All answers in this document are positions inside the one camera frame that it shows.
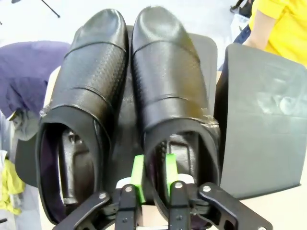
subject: purple jacket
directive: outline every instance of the purple jacket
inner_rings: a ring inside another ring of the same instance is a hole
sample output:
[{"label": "purple jacket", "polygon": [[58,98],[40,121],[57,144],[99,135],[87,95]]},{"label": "purple jacket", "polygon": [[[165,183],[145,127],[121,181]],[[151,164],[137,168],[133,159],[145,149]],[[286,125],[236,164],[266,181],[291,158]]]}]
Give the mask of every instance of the purple jacket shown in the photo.
[{"label": "purple jacket", "polygon": [[39,116],[49,76],[59,67],[70,44],[20,42],[0,48],[0,110],[6,118],[21,109]]}]

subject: screw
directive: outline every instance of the screw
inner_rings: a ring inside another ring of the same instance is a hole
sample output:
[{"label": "screw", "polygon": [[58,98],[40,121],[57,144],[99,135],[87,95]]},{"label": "screw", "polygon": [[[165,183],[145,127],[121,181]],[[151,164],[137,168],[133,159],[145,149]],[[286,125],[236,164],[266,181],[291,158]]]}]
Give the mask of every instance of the screw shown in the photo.
[{"label": "screw", "polygon": [[101,193],[101,194],[99,195],[99,199],[104,199],[104,198],[106,198],[106,193]]},{"label": "screw", "polygon": [[177,182],[177,183],[175,184],[175,188],[182,188],[182,183]]},{"label": "screw", "polygon": [[204,186],[203,187],[203,189],[202,189],[204,192],[209,192],[209,191],[211,191],[211,188],[210,188],[210,186]]},{"label": "screw", "polygon": [[131,192],[131,191],[132,191],[132,187],[131,187],[131,186],[128,186],[128,187],[125,189],[125,191],[128,192],[128,193]]}]

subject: yellow shirt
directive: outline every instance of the yellow shirt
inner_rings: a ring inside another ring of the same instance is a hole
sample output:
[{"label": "yellow shirt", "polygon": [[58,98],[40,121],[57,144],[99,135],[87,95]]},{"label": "yellow shirt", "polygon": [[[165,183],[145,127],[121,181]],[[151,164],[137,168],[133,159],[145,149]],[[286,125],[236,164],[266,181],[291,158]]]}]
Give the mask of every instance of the yellow shirt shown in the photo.
[{"label": "yellow shirt", "polygon": [[251,30],[257,10],[277,19],[265,50],[307,67],[307,0],[255,0]]}]

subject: person's arm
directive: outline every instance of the person's arm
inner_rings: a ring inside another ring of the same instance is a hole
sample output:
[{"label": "person's arm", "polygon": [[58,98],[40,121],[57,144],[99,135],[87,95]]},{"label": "person's arm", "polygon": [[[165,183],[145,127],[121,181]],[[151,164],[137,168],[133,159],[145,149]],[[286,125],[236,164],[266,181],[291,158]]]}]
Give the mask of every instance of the person's arm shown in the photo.
[{"label": "person's arm", "polygon": [[289,0],[260,0],[254,28],[244,45],[264,49],[277,19],[288,2]]}]

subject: white floor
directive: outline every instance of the white floor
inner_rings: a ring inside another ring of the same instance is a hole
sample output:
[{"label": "white floor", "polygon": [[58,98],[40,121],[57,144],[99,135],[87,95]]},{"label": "white floor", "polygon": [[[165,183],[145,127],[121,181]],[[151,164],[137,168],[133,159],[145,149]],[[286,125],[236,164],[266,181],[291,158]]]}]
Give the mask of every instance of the white floor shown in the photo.
[{"label": "white floor", "polygon": [[[162,5],[175,14],[190,33],[212,38],[218,47],[218,66],[225,47],[231,43],[230,5],[236,0],[46,0],[61,15],[58,19],[40,0],[0,0],[0,46],[12,40],[57,40],[71,42],[74,32],[96,12],[105,8],[119,10],[128,25],[149,5]],[[41,230],[38,191],[27,185],[24,207],[15,217],[17,230]]]}]

